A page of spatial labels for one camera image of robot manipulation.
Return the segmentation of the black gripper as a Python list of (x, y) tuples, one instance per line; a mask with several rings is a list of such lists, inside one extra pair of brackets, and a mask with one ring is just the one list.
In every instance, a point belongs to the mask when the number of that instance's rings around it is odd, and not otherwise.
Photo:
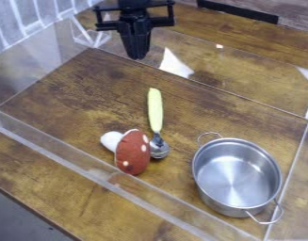
[[(117, 4), (111, 7), (93, 6), (97, 22), (97, 30), (117, 30), (121, 36), (121, 42), (125, 53), (132, 59), (143, 59), (150, 50), (151, 27), (163, 27), (175, 25), (174, 0), (117, 0)], [(164, 17), (151, 17), (150, 8), (166, 7), (167, 15)], [(104, 21), (103, 12), (117, 11), (120, 17), (116, 21)], [(135, 47), (135, 38), (131, 31), (131, 24), (136, 23), (138, 51)]]

